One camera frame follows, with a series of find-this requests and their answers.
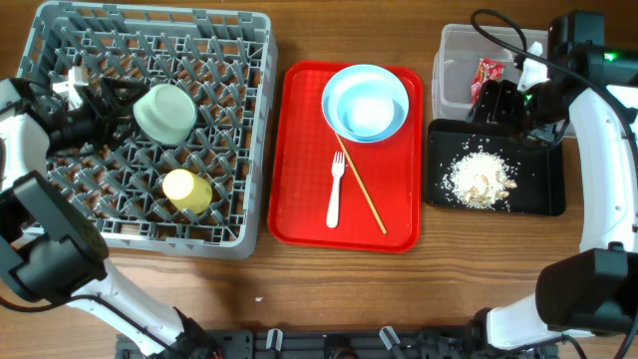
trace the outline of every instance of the black tray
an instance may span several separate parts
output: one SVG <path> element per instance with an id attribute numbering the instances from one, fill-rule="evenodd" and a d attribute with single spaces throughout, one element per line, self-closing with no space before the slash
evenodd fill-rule
<path id="1" fill-rule="evenodd" d="M 469 148 L 465 150 L 468 140 Z M 435 120 L 428 127 L 428 162 L 425 166 L 428 203 L 467 208 L 448 189 L 441 189 L 441 185 L 443 176 L 452 172 L 448 167 L 455 156 L 458 155 L 459 161 L 463 156 L 477 152 L 478 146 L 482 146 L 484 152 L 499 155 L 506 164 L 518 168 L 516 176 L 509 176 L 518 185 L 518 188 L 509 192 L 509 208 L 503 200 L 499 200 L 493 206 L 495 210 L 543 215 L 561 215 L 565 212 L 562 145 L 548 151 L 530 151 L 511 139 L 501 126 L 454 120 Z"/>

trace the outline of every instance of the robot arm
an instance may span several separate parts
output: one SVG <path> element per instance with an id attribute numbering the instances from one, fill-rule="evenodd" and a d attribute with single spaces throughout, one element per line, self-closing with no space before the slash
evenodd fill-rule
<path id="1" fill-rule="evenodd" d="M 192 319 L 154 300 L 113 266 L 93 224 L 45 180 L 44 159 L 51 152 L 85 142 L 116 147 L 121 138 L 114 124 L 121 123 L 114 117 L 129 118 L 130 105 L 145 89 L 134 87 L 131 95 L 109 102 L 76 88 L 72 110 L 54 114 L 53 120 L 37 111 L 31 103 L 35 96 L 13 80 L 0 82 L 0 90 L 5 90 L 1 103 L 8 104 L 0 114 L 0 277 L 21 298 L 51 305 L 21 307 L 2 298 L 0 304 L 24 312 L 65 304 L 82 309 L 127 335 L 147 356 L 222 358 L 217 343 Z M 56 116 L 71 121 L 59 126 Z M 129 122 L 125 135 L 135 128 Z M 21 228 L 34 221 L 45 234 L 14 247 Z"/>
<path id="2" fill-rule="evenodd" d="M 548 34 L 548 59 L 606 86 L 624 110 L 638 109 L 638 56 L 622 52 L 619 59 L 617 52 L 604 48 L 602 27 L 597 14 L 574 12 L 557 19 Z M 496 111 L 473 111 L 469 119 L 508 126 L 523 143 L 532 138 L 544 145 L 561 140 L 566 126 L 560 130 L 555 123 L 571 122 L 583 181 L 581 253 L 546 267 L 534 294 L 480 311 L 469 323 L 470 332 L 480 333 L 467 338 L 470 351 L 511 350 L 563 334 L 628 333 L 636 323 L 636 112 L 624 112 L 633 113 L 628 134 L 622 123 L 627 119 L 620 119 L 597 92 L 564 74 L 548 75 L 548 81 L 525 93 L 513 91 L 512 83 L 485 84 L 484 91 L 512 95 L 479 98 Z"/>

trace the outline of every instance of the blue bowl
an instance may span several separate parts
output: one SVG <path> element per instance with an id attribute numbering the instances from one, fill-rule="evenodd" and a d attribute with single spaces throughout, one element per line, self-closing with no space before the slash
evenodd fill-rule
<path id="1" fill-rule="evenodd" d="M 323 91 L 328 125 L 344 139 L 375 143 L 393 135 L 408 115 L 408 93 L 388 70 L 355 65 L 333 76 Z"/>

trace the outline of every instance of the green light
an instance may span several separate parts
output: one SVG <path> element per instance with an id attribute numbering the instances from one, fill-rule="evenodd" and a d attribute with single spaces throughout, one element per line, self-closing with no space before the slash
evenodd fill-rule
<path id="1" fill-rule="evenodd" d="M 605 60 L 609 62 L 613 62 L 614 60 L 618 59 L 617 53 L 605 53 L 603 56 L 605 57 Z"/>

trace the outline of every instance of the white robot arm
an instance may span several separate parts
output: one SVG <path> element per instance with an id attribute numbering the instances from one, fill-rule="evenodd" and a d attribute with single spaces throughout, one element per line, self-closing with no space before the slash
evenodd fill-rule
<path id="1" fill-rule="evenodd" d="M 565 335 L 628 333 L 627 338 L 633 337 L 638 328 L 638 298 L 631 289 L 637 284 L 631 273 L 638 258 L 634 253 L 638 238 L 634 135 L 638 130 L 638 83 L 634 80 L 638 57 L 604 48 L 602 15 L 574 12 L 552 22 L 548 33 L 550 61 L 543 61 L 487 34 L 476 23 L 480 13 L 516 28 L 500 14 L 478 10 L 472 17 L 477 31 L 525 56 L 525 63 L 538 60 L 550 69 L 548 76 L 536 76 L 525 71 L 538 71 L 540 64 L 523 66 L 527 91 L 517 94 L 520 107 L 512 109 L 518 113 L 514 130 L 519 136 L 534 134 L 536 139 L 550 138 L 549 142 L 555 143 L 552 137 L 560 141 L 563 132 L 551 124 L 565 118 L 571 122 L 580 151 L 584 225 L 581 254 L 546 267 L 535 293 L 505 307 L 480 311 L 469 323 L 479 334 L 466 338 L 466 347 L 469 351 L 502 353 Z M 489 120 L 505 123 L 498 115 Z M 545 130 L 545 137 L 534 132 L 538 129 Z M 627 348 L 623 345 L 617 357 Z"/>
<path id="2" fill-rule="evenodd" d="M 22 307 L 2 298 L 0 304 L 24 312 L 67 304 L 112 325 L 133 340 L 144 355 L 221 359 L 220 347 L 192 319 L 157 302 L 113 266 L 106 243 L 93 225 L 44 179 L 45 158 L 52 148 L 85 142 L 117 145 L 115 136 L 104 136 L 104 131 L 111 129 L 108 124 L 81 132 L 74 121 L 67 120 L 80 119 L 81 127 L 85 117 L 97 117 L 88 113 L 87 102 L 103 104 L 108 100 L 81 97 L 79 86 L 67 89 L 66 94 L 75 94 L 75 101 L 70 103 L 73 111 L 60 112 L 65 125 L 59 126 L 48 122 L 49 115 L 29 102 L 35 96 L 21 85 L 30 86 L 19 80 L 0 82 L 0 103 L 6 104 L 0 111 L 0 277 L 23 299 L 46 299 L 52 304 Z M 145 88 L 136 90 L 127 98 L 117 99 L 117 108 L 125 109 L 127 102 L 146 93 Z M 108 106 L 104 111 L 116 112 Z M 33 220 L 45 228 L 45 234 L 14 248 L 11 243 L 20 237 L 21 225 Z"/>

